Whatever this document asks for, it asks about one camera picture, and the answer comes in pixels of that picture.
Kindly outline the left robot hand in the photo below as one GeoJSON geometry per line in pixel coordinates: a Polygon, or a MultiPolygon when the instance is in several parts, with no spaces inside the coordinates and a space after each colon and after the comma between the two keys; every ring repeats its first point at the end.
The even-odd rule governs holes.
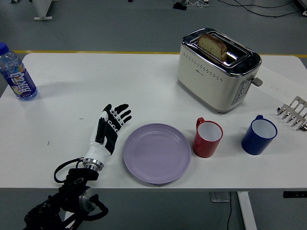
{"type": "Polygon", "coordinates": [[[128,107],[128,104],[117,107],[108,104],[103,109],[91,135],[89,151],[84,156],[84,163],[94,162],[102,167],[106,158],[113,154],[118,132],[132,118],[128,107]]]}

